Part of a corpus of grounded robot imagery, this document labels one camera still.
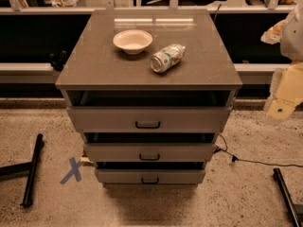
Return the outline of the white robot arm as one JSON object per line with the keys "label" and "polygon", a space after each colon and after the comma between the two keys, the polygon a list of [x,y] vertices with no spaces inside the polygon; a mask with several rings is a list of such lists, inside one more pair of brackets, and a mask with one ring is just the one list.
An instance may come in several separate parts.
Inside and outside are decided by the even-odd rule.
{"label": "white robot arm", "polygon": [[266,44],[280,44],[281,55],[292,61],[272,75],[270,95],[263,110],[268,122],[286,120],[303,102],[303,6],[298,4],[287,17],[261,36]]}

